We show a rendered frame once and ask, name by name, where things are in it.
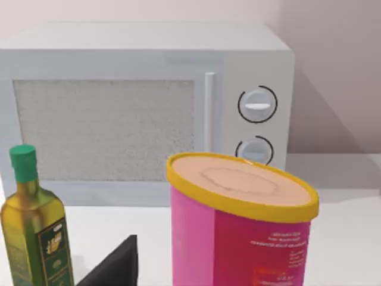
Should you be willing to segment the large pale microwave knob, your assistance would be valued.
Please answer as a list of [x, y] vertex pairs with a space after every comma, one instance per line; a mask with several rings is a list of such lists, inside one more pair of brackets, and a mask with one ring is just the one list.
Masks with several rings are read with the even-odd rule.
[[243, 92], [238, 99], [238, 112], [250, 123], [264, 123], [270, 120], [277, 111], [276, 94], [266, 86]]

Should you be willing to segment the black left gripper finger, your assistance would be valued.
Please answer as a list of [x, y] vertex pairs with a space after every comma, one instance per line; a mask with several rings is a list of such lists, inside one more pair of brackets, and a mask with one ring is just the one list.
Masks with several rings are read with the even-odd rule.
[[138, 237], [130, 235], [76, 286], [138, 286]]

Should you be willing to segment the small pale microwave knob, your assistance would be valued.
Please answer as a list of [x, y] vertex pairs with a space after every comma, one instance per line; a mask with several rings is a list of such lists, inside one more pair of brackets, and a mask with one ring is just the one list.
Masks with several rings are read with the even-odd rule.
[[268, 165], [273, 159], [274, 148], [268, 139], [258, 135], [238, 143], [235, 156]]

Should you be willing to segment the green oil bottle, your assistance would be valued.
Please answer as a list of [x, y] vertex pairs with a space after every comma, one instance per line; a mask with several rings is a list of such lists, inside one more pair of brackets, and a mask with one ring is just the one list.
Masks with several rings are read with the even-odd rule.
[[62, 201], [40, 186], [35, 147], [10, 148], [16, 191], [1, 207], [13, 286], [75, 286]]

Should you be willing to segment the pink can with yellow rim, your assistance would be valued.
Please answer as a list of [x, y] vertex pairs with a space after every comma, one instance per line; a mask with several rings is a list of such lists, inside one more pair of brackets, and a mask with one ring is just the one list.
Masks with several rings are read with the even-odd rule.
[[216, 153], [172, 155], [166, 171], [173, 286], [304, 286], [314, 188]]

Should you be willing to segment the pale microwave oven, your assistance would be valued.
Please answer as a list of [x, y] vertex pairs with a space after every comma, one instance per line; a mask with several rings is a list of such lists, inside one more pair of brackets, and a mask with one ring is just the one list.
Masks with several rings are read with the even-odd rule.
[[[206, 152], [204, 88], [214, 72], [212, 153], [268, 139], [284, 169], [295, 57], [251, 23], [54, 23], [0, 41], [0, 176], [15, 191], [9, 150], [35, 146], [40, 184], [68, 206], [166, 207], [168, 156]], [[243, 92], [277, 96], [250, 123]]]

